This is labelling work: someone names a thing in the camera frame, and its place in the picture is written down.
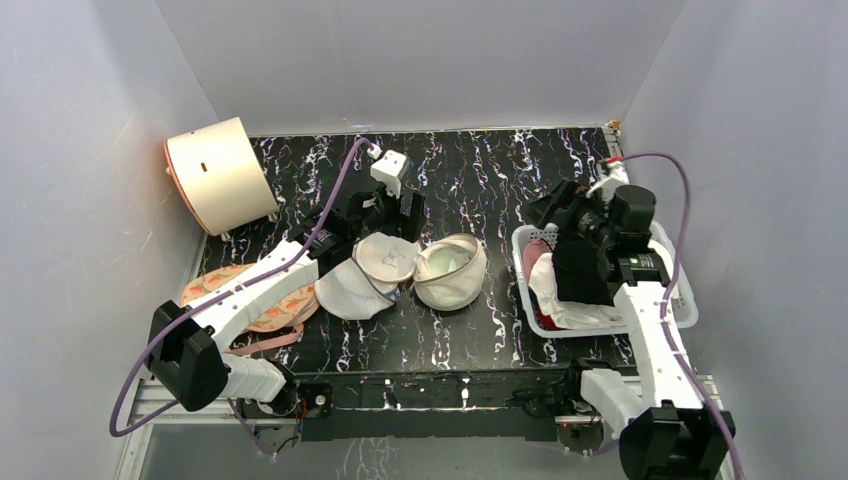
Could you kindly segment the black bra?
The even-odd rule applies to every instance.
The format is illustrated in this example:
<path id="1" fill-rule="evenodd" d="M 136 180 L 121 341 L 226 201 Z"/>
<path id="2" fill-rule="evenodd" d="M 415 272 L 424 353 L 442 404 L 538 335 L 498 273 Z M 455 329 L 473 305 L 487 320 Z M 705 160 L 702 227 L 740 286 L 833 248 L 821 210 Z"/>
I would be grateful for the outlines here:
<path id="1" fill-rule="evenodd" d="M 559 301 L 613 305 L 614 294 L 599 270 L 598 250 L 590 243 L 560 236 L 553 250 L 552 265 Z"/>

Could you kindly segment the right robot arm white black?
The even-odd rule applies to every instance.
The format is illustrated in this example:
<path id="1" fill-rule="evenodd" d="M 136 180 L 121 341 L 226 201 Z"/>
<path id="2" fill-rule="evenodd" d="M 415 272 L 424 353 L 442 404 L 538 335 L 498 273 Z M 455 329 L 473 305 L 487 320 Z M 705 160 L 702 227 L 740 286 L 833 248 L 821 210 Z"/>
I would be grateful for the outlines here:
<path id="1" fill-rule="evenodd" d="M 713 479 L 729 453 L 731 414 L 707 399 L 679 337 L 682 294 L 673 253 L 642 187 L 603 192 L 559 183 L 525 211 L 513 236 L 522 303 L 548 338 L 623 333 L 640 387 L 617 368 L 575 360 L 554 390 L 577 414 L 593 411 L 618 444 L 630 479 Z"/>

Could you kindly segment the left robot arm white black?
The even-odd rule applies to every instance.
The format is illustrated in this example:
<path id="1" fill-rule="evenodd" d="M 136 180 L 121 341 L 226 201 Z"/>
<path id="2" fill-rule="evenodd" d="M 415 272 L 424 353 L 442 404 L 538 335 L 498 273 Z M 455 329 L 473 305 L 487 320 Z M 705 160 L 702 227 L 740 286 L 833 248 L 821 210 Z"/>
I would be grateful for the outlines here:
<path id="1" fill-rule="evenodd" d="M 357 257 L 375 240 L 384 266 L 404 264 L 402 254 L 417 245 L 426 222 L 425 197 L 414 191 L 409 210 L 402 205 L 380 184 L 353 194 L 344 212 L 330 204 L 311 209 L 288 239 L 243 273 L 185 306 L 158 307 L 146 367 L 189 412 L 238 398 L 260 402 L 275 416 L 290 414 L 299 402 L 297 377 L 278 363 L 231 352 L 231 343 L 267 310 L 345 265 L 371 288 L 405 282 L 408 272 L 368 270 Z"/>

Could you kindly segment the white mesh bag beige zipper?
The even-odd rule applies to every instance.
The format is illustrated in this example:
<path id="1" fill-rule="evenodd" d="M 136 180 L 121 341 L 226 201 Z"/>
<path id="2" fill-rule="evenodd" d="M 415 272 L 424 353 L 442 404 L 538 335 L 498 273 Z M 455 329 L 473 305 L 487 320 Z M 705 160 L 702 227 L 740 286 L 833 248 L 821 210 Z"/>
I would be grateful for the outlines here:
<path id="1" fill-rule="evenodd" d="M 418 299 L 437 311 L 456 311 L 480 294 L 488 259 L 480 239 L 448 235 L 428 246 L 374 233 L 353 248 L 353 261 L 371 280 L 410 280 Z"/>

